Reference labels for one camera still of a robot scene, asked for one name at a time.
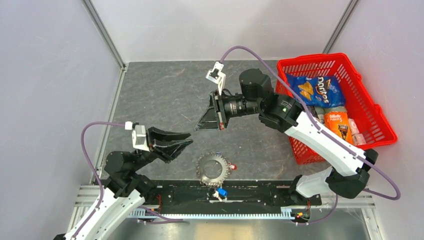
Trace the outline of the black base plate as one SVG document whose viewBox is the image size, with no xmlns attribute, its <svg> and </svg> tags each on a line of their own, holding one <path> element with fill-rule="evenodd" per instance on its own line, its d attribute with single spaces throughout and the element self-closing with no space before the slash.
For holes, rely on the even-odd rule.
<svg viewBox="0 0 424 240">
<path fill-rule="evenodd" d="M 277 214 L 282 207 L 322 205 L 321 196 L 294 197 L 290 180 L 226 180 L 226 196 L 198 180 L 155 180 L 145 205 L 158 205 L 160 213 L 177 215 Z"/>
</svg>

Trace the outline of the orange Gillette razor box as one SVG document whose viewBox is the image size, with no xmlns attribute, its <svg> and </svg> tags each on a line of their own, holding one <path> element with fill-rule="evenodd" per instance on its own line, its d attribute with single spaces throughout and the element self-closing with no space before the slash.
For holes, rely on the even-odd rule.
<svg viewBox="0 0 424 240">
<path fill-rule="evenodd" d="M 348 114 L 333 111 L 324 115 L 325 126 L 349 144 L 353 144 L 352 129 L 349 124 Z"/>
</svg>

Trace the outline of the steel disc with keyrings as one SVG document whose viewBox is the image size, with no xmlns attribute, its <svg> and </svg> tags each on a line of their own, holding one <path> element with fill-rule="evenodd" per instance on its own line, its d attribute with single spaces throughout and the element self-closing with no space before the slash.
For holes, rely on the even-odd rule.
<svg viewBox="0 0 424 240">
<path fill-rule="evenodd" d="M 196 177 L 203 186 L 219 188 L 233 171 L 232 164 L 220 152 L 202 154 L 195 167 Z"/>
</svg>

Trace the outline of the blue key tag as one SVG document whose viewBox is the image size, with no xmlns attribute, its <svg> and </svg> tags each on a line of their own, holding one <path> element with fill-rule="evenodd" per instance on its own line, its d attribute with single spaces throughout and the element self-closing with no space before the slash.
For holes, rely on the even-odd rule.
<svg viewBox="0 0 424 240">
<path fill-rule="evenodd" d="M 224 202 L 227 200 L 228 192 L 223 188 L 218 187 L 213 191 L 212 196 L 220 202 Z"/>
</svg>

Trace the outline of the red plastic basket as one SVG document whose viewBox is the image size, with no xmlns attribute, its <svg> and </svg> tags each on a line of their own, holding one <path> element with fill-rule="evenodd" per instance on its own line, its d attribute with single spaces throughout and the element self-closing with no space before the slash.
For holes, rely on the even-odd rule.
<svg viewBox="0 0 424 240">
<path fill-rule="evenodd" d="M 363 150 L 395 144 L 398 137 L 344 53 L 310 54 L 279 60 L 279 77 L 308 106 L 347 110 L 364 137 Z"/>
</svg>

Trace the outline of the blue Doritos chip bag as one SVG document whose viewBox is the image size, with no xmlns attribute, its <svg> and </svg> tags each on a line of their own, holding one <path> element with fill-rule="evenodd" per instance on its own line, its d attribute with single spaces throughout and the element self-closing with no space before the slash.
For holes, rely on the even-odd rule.
<svg viewBox="0 0 424 240">
<path fill-rule="evenodd" d="M 346 98 L 335 76 L 294 76 L 286 73 L 290 88 L 307 106 L 335 108 L 344 106 Z"/>
</svg>

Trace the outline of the pink white small packet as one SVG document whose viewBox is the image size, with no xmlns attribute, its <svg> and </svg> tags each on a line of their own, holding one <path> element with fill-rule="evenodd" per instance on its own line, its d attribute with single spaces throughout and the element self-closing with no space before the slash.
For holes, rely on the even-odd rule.
<svg viewBox="0 0 424 240">
<path fill-rule="evenodd" d="M 351 135 L 352 135 L 353 144 L 355 146 L 365 145 L 367 142 L 365 140 L 364 135 L 360 133 L 356 122 L 352 118 L 349 118 L 348 123 L 349 123 L 350 131 L 351 131 Z"/>
</svg>

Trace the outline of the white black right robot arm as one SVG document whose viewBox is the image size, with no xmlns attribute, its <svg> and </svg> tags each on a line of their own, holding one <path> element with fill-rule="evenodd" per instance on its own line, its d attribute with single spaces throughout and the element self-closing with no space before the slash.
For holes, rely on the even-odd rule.
<svg viewBox="0 0 424 240">
<path fill-rule="evenodd" d="M 297 176 L 288 191 L 289 200 L 300 205 L 308 198 L 326 192 L 347 199 L 362 192 L 370 178 L 370 167 L 378 153 L 362 150 L 340 139 L 314 118 L 293 97 L 276 93 L 271 79 L 257 68 L 243 71 L 239 76 L 241 93 L 229 94 L 224 89 L 225 74 L 214 68 L 206 78 L 218 88 L 209 94 L 209 105 L 200 117 L 195 131 L 224 130 L 231 118 L 258 115 L 265 126 L 284 133 L 318 153 L 330 167 L 311 175 Z"/>
</svg>

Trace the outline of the grey deodorant bottle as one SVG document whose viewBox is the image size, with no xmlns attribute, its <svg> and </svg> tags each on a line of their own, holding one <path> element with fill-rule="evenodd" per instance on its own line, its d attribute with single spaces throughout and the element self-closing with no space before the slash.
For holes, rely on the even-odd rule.
<svg viewBox="0 0 424 240">
<path fill-rule="evenodd" d="M 343 105 L 332 107 L 332 108 L 323 108 L 320 106 L 308 105 L 307 108 L 309 109 L 311 114 L 319 120 L 321 124 L 325 123 L 325 114 L 329 114 L 331 112 L 343 112 L 343 113 L 347 112 L 347 109 Z"/>
</svg>

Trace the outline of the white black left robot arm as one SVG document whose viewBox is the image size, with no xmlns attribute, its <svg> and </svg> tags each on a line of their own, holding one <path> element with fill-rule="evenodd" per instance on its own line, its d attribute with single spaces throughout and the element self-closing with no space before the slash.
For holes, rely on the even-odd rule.
<svg viewBox="0 0 424 240">
<path fill-rule="evenodd" d="M 130 131 L 134 150 L 112 151 L 106 156 L 106 180 L 101 180 L 91 160 L 87 161 L 98 183 L 99 195 L 82 219 L 68 232 L 56 235 L 56 240 L 108 239 L 131 212 L 143 204 L 152 204 L 157 198 L 157 185 L 137 171 L 156 159 L 170 163 L 193 143 L 188 132 L 146 128 L 131 121 L 105 125 Z"/>
</svg>

